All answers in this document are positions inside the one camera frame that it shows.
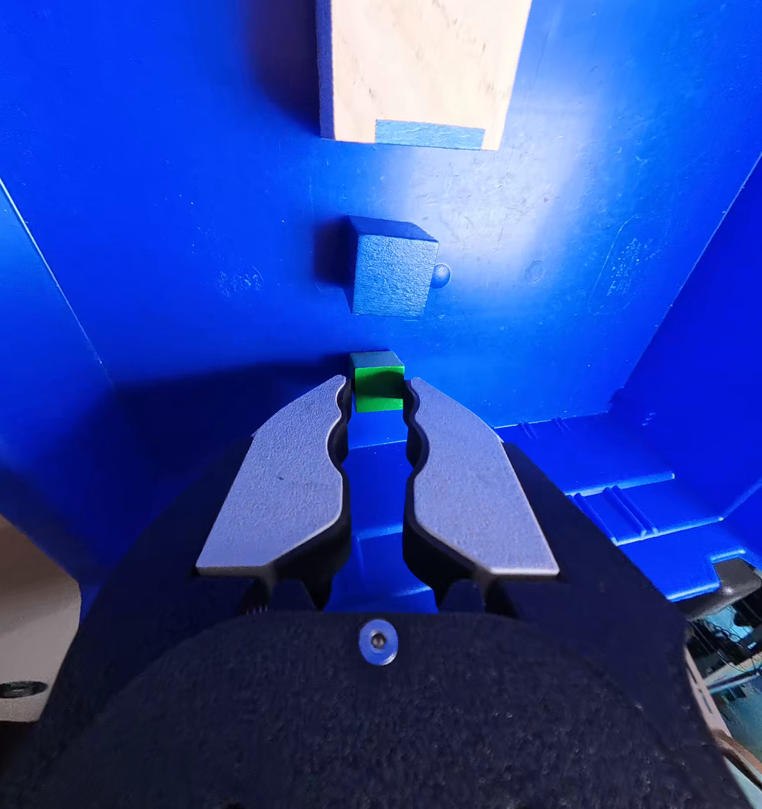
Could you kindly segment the blue cube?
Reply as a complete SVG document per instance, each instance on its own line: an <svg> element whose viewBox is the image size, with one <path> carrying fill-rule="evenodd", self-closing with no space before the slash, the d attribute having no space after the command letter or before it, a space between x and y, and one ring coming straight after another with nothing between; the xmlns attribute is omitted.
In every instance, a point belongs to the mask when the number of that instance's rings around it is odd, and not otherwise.
<svg viewBox="0 0 762 809"><path fill-rule="evenodd" d="M346 216L335 226L334 274L354 316L419 319L439 242L411 222Z"/></svg>

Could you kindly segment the green cube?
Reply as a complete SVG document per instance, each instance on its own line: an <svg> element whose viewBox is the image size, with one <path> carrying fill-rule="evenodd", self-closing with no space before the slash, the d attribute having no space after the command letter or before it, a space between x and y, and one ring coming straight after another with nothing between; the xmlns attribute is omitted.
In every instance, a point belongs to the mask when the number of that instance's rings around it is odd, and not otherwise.
<svg viewBox="0 0 762 809"><path fill-rule="evenodd" d="M357 413L401 411L405 366L390 350L351 352L353 394Z"/></svg>

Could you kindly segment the blue plastic bin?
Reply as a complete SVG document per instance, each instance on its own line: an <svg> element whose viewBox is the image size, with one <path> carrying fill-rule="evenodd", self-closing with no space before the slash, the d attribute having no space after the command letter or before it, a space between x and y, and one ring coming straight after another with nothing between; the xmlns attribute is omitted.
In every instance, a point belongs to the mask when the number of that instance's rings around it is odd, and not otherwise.
<svg viewBox="0 0 762 809"><path fill-rule="evenodd" d="M346 216L439 251L354 316ZM251 436L390 350L674 600L762 568L762 2L532 2L498 150L319 132L315 2L0 2L0 511L83 614L197 595Z"/></svg>

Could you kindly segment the wooden block with blue tape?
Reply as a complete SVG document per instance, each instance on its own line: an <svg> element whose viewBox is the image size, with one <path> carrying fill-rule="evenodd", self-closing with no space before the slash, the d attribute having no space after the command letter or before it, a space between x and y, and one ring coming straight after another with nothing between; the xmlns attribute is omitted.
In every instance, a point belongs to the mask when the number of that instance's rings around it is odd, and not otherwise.
<svg viewBox="0 0 762 809"><path fill-rule="evenodd" d="M530 7L530 1L316 2L321 136L498 150Z"/></svg>

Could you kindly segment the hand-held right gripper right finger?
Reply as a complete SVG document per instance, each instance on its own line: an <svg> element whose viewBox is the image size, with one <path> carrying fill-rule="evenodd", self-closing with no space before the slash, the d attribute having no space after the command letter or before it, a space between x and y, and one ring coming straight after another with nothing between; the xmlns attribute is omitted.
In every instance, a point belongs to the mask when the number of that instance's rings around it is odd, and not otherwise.
<svg viewBox="0 0 762 809"><path fill-rule="evenodd" d="M502 582L557 580L559 563L497 432L424 379L407 380L406 393L404 561L437 607L457 584L485 602Z"/></svg>

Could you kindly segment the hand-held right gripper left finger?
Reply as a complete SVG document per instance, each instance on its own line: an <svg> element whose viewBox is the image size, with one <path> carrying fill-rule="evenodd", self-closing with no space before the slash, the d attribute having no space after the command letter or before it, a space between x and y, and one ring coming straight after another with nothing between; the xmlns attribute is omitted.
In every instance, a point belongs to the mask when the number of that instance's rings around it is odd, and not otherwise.
<svg viewBox="0 0 762 809"><path fill-rule="evenodd" d="M352 387L335 375L254 432L204 546L198 574L299 581L315 608L331 598L351 550L344 461Z"/></svg>

